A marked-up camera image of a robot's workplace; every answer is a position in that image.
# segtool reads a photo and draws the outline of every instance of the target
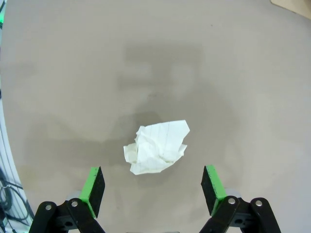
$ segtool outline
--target screw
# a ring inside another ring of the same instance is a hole
[[[75,200],[71,203],[71,205],[73,206],[73,207],[76,207],[77,205],[78,205],[78,202],[76,202]]]
[[[231,204],[231,205],[235,204],[234,198],[229,198],[228,202],[229,202],[229,204]]]
[[[256,206],[262,206],[262,202],[261,202],[260,200],[257,200],[257,201],[255,202],[255,204],[256,204]]]
[[[45,207],[46,210],[50,210],[51,208],[52,208],[51,205],[47,205],[47,206]]]

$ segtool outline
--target bundle of cables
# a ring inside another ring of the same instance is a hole
[[[17,221],[17,222],[20,222],[20,223],[28,226],[28,224],[25,223],[24,221],[29,217],[29,215],[33,219],[34,214],[30,208],[29,203],[27,203],[24,200],[24,198],[21,196],[21,194],[16,190],[16,188],[18,188],[18,189],[23,189],[23,188],[17,184],[6,181],[4,173],[1,169],[0,169],[0,182],[1,182],[0,206],[3,209],[4,214],[8,219],[8,223],[9,223],[11,229],[13,230],[13,227],[10,223],[10,220]],[[15,216],[8,214],[8,212],[11,210],[11,208],[13,206],[13,195],[14,194],[16,194],[22,200],[22,202],[25,206],[25,209],[27,211],[27,214],[23,217],[15,217]]]

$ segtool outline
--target white tissue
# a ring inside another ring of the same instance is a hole
[[[135,143],[123,147],[130,171],[158,173],[173,165],[184,155],[187,145],[182,142],[189,131],[185,120],[140,126]]]

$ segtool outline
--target crumpled white napkin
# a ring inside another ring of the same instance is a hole
[[[182,142],[189,131],[185,120],[140,126],[135,143],[123,147],[130,171],[158,173],[173,165],[184,155],[187,145]]]

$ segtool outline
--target gray surface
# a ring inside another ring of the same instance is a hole
[[[268,0],[12,0],[2,42],[8,135],[34,209],[101,165],[108,233],[198,232],[214,164],[247,201],[266,197],[283,232],[310,227],[306,18]],[[122,147],[138,126],[176,119],[190,127],[185,156],[131,174]]]

